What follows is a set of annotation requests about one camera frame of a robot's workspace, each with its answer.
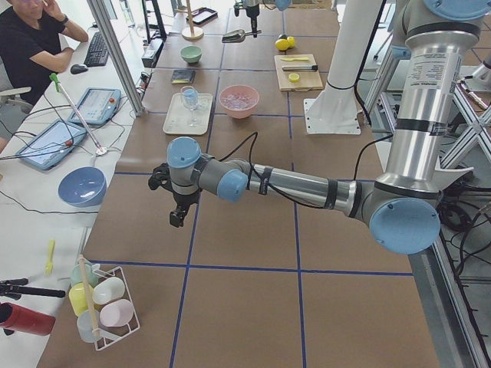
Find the clear glass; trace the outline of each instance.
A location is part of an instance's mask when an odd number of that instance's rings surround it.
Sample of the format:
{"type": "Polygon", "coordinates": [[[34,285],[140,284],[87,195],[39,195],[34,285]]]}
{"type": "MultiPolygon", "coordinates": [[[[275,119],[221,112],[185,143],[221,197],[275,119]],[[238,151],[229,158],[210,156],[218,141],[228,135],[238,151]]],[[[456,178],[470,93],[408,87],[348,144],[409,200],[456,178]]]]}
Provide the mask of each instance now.
{"type": "Polygon", "coordinates": [[[188,122],[189,127],[195,127],[197,119],[194,117],[194,110],[198,109],[198,91],[191,86],[184,86],[181,88],[181,103],[183,106],[191,111],[191,119],[188,122]]]}

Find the small green object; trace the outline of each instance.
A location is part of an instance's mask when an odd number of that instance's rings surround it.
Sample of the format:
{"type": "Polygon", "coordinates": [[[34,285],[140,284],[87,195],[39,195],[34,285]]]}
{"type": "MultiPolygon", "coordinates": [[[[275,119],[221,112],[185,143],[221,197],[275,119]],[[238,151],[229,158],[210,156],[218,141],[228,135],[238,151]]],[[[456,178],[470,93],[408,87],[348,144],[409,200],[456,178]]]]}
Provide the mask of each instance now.
{"type": "Polygon", "coordinates": [[[51,73],[49,75],[49,79],[54,81],[54,85],[56,86],[56,91],[60,92],[60,87],[58,86],[58,83],[60,83],[60,81],[58,80],[58,75],[56,75],[56,73],[51,73]]]}
{"type": "Polygon", "coordinates": [[[201,58],[201,48],[198,46],[186,46],[181,49],[181,57],[188,64],[194,64],[201,58]]]}

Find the yellow handle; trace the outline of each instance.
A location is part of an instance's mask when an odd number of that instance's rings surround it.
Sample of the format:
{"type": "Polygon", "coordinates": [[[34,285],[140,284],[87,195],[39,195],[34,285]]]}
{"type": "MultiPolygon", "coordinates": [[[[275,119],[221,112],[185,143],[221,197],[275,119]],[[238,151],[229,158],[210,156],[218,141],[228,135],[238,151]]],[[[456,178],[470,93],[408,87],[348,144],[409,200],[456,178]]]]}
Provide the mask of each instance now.
{"type": "Polygon", "coordinates": [[[48,244],[48,261],[53,261],[53,253],[54,253],[54,239],[51,239],[48,244]]]}

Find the brown table surface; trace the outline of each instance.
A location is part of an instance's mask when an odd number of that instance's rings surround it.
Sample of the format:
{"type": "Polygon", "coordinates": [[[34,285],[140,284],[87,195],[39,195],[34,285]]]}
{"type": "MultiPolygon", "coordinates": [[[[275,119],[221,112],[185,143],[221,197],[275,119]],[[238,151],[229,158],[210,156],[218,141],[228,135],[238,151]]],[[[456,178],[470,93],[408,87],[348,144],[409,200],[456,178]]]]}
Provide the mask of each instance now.
{"type": "MultiPolygon", "coordinates": [[[[255,163],[350,179],[358,151],[373,137],[307,135],[303,99],[318,92],[278,90],[273,57],[281,33],[293,54],[312,53],[325,80],[338,33],[325,10],[264,11],[263,34],[222,44],[213,30],[248,29],[247,17],[219,15],[206,36],[194,86],[214,96],[249,84],[261,101],[255,115],[233,120],[216,103],[208,132],[196,139],[221,157],[250,133],[255,163]]],[[[252,192],[230,204],[203,193],[184,228],[168,224],[172,196],[147,180],[166,160],[174,136],[162,131],[179,88],[172,70],[190,44],[169,37],[150,89],[117,163],[84,255],[125,271],[140,330],[101,352],[83,343],[67,299],[39,367],[435,367],[439,366],[406,256],[384,250],[367,227],[340,212],[306,209],[252,192]]],[[[247,157],[248,147],[236,157],[247,157]]],[[[374,146],[359,179],[381,174],[374,146]]]]}

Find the yellow lemon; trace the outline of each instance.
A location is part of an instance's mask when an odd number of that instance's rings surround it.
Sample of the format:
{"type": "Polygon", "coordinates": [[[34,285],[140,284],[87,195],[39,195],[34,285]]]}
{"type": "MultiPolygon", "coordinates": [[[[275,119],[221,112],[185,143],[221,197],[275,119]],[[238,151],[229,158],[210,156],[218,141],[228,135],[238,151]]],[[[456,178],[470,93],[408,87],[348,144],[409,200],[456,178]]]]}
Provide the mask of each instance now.
{"type": "Polygon", "coordinates": [[[276,40],[275,46],[280,51],[286,51],[288,50],[289,43],[284,38],[280,38],[279,40],[276,40]]]}
{"type": "Polygon", "coordinates": [[[288,48],[294,48],[295,47],[295,37],[288,36],[286,38],[286,41],[288,42],[288,48]]]}

